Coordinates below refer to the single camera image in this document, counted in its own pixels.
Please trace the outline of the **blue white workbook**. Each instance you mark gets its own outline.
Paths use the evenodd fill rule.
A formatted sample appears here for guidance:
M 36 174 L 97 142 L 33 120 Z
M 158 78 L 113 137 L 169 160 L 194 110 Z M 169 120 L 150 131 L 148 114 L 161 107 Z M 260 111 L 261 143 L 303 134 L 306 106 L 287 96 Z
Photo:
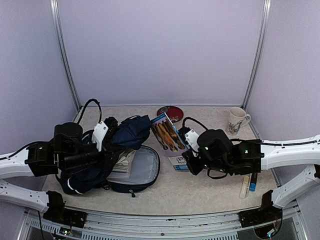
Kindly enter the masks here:
M 180 138 L 176 127 L 166 113 L 151 120 L 151 131 L 173 168 L 176 171 L 188 171 L 187 162 L 182 156 L 188 147 Z

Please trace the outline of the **navy blue student backpack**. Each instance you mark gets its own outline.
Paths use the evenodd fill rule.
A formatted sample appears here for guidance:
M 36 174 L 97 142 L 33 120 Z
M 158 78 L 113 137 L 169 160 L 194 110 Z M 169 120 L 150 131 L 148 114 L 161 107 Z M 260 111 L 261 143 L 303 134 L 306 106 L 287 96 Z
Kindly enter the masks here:
M 151 120 L 148 115 L 134 115 L 117 126 L 111 139 L 105 138 L 101 162 L 85 166 L 74 173 L 62 171 L 56 176 L 67 195 L 83 195 L 93 189 L 112 189 L 118 193 L 136 193 L 152 186 L 160 173 L 159 154 L 144 142 L 150 136 Z M 132 157 L 132 169 L 128 178 L 111 178 L 111 173 L 121 159 Z

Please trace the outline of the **pink illustrated picture book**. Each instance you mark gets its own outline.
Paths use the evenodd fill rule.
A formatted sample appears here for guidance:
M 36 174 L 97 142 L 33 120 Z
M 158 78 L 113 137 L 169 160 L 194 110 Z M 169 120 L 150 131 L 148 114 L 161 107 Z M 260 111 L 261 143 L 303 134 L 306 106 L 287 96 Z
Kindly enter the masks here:
M 129 148 L 126 149 L 123 153 L 121 153 L 119 155 L 118 161 L 113 167 L 113 171 L 120 173 L 128 173 L 131 170 L 131 165 L 136 152 L 136 150 Z

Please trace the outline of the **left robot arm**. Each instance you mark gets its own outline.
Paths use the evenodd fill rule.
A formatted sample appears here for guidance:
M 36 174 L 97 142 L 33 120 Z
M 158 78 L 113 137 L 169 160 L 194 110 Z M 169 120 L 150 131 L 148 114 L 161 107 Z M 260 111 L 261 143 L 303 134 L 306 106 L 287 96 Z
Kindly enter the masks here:
M 15 177 L 42 177 L 61 173 L 71 176 L 91 166 L 102 164 L 106 158 L 103 141 L 115 127 L 97 123 L 83 143 L 83 128 L 74 122 L 58 124 L 53 138 L 27 144 L 13 153 L 0 157 L 0 199 L 3 202 L 50 213 L 63 223 L 70 218 L 62 195 L 55 191 L 34 191 L 11 183 L 6 179 Z

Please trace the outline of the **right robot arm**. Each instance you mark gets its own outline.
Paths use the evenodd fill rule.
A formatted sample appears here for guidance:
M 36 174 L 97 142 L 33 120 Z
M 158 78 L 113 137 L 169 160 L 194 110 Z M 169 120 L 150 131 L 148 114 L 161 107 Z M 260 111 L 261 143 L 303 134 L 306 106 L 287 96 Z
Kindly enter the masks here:
M 260 139 L 229 139 L 221 129 L 207 129 L 197 134 L 182 127 L 179 136 L 189 146 L 182 153 L 189 171 L 198 175 L 202 170 L 227 175 L 257 174 L 283 166 L 305 165 L 306 168 L 286 184 L 266 192 L 256 218 L 266 222 L 276 209 L 302 196 L 320 184 L 320 137 L 269 141 Z

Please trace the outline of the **red floral round plate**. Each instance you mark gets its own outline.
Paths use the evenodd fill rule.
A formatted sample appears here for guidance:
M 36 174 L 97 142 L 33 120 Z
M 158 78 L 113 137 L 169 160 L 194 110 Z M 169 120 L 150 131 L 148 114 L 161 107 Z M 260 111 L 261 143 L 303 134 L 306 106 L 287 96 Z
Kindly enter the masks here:
M 167 105 L 159 108 L 156 112 L 157 116 L 166 113 L 172 123 L 177 123 L 184 117 L 184 112 L 177 106 Z

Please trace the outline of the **cream highlighter pen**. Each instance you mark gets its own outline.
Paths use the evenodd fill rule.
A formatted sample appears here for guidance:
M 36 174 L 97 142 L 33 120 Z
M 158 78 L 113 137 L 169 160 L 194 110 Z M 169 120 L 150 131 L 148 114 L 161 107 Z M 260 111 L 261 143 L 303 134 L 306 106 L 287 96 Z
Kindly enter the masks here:
M 247 184 L 248 184 L 248 175 L 243 177 L 240 193 L 239 193 L 239 198 L 240 199 L 245 199 L 246 195 L 246 190 L 247 190 Z

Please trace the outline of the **white marker pen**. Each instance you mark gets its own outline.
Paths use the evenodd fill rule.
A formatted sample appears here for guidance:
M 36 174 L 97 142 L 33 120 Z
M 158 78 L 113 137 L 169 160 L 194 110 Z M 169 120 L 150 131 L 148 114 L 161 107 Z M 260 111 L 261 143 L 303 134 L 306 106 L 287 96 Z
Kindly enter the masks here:
M 247 183 L 247 188 L 245 192 L 245 197 L 247 198 L 250 192 L 250 187 L 251 187 L 251 174 L 248 176 L 248 183 Z

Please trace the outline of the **blue capped black marker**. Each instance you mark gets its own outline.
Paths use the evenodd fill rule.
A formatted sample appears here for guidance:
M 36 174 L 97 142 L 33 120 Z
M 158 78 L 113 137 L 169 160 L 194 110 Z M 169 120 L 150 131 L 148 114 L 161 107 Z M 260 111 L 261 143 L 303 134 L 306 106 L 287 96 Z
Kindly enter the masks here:
M 258 173 L 257 172 L 253 172 L 251 174 L 250 184 L 249 184 L 249 190 L 251 192 L 254 192 L 256 190 L 257 179 L 258 179 Z

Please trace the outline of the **white cartoon mug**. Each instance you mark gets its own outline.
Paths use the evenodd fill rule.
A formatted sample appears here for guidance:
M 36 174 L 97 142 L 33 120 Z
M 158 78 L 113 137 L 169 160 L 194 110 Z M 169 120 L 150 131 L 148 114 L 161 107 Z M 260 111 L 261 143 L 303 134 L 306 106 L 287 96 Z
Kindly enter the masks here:
M 251 121 L 251 115 L 241 107 L 231 107 L 229 109 L 229 117 L 226 125 L 226 132 L 235 136 L 241 127 L 246 126 Z

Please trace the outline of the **front aluminium rail base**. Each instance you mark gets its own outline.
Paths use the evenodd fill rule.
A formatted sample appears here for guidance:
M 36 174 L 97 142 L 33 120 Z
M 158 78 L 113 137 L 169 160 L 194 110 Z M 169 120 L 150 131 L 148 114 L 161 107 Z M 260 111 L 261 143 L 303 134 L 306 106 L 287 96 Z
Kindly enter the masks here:
M 147 216 L 87 211 L 82 227 L 55 223 L 25 211 L 18 240 L 256 240 L 263 228 L 275 225 L 274 240 L 307 240 L 296 201 L 282 217 L 244 226 L 239 211 L 196 215 Z

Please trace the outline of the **right aluminium frame post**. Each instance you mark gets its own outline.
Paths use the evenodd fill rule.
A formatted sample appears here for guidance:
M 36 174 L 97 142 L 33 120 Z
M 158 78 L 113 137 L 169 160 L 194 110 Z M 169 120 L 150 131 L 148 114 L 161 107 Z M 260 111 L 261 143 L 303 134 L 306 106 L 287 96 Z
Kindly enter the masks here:
M 257 79 L 257 74 L 259 70 L 259 65 L 261 62 L 261 58 L 263 55 L 263 48 L 265 43 L 265 38 L 267 34 L 268 29 L 268 23 L 269 23 L 269 16 L 271 11 L 271 0 L 264 0 L 263 1 L 263 11 L 262 11 L 262 17 L 261 17 L 261 23 L 260 23 L 260 29 L 258 34 L 258 40 L 257 40 L 257 46 L 254 54 L 253 64 L 249 76 L 249 82 L 246 88 L 246 92 L 244 95 L 244 99 L 242 102 L 241 107 L 246 110 L 249 106 L 250 98 L 252 96 L 254 85 Z

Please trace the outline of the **aluminium frame post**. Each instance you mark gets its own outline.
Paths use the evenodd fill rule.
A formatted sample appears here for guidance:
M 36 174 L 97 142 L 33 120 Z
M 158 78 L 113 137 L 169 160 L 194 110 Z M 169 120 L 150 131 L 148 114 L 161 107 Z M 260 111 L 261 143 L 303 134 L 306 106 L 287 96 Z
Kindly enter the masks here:
M 63 69 L 66 76 L 67 85 L 69 87 L 71 98 L 75 106 L 75 109 L 77 112 L 79 112 L 81 109 L 81 102 L 80 102 L 79 95 L 73 80 L 71 67 L 68 60 L 67 49 L 64 42 L 63 29 L 62 29 L 61 18 L 60 18 L 59 3 L 57 0 L 50 0 L 49 2 L 50 2 L 50 9 L 51 9 L 51 14 L 53 18 L 53 24 L 55 28 L 58 48 L 59 48 L 60 57 L 62 60 Z
M 241 107 L 246 110 L 249 106 L 250 98 L 252 96 L 254 85 L 257 79 L 257 74 L 259 70 L 259 65 L 261 62 L 261 58 L 263 55 L 263 48 L 265 43 L 265 38 L 267 34 L 268 29 L 268 23 L 269 23 L 269 16 L 271 11 L 271 0 L 264 0 L 263 1 L 263 11 L 262 11 L 262 17 L 261 17 L 261 23 L 260 23 L 260 29 L 258 34 L 258 40 L 257 40 L 257 46 L 254 54 L 253 64 L 249 76 L 249 82 L 246 88 L 246 92 L 244 95 L 244 99 L 242 102 Z

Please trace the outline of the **left aluminium frame post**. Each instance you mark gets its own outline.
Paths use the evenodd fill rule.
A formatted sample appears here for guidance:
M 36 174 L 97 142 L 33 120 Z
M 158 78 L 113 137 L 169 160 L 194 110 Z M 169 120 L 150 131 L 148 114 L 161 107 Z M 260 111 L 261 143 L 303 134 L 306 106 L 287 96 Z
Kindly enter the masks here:
M 60 18 L 59 3 L 57 0 L 50 0 L 49 2 L 50 2 L 50 9 L 51 9 L 51 14 L 53 18 L 53 24 L 55 28 L 58 48 L 59 48 L 60 57 L 62 60 L 63 69 L 66 76 L 67 85 L 69 87 L 71 98 L 75 106 L 75 109 L 77 112 L 79 112 L 81 109 L 81 102 L 80 102 L 79 95 L 73 80 L 71 67 L 68 60 L 67 49 L 64 42 L 63 29 L 62 29 L 61 18 Z

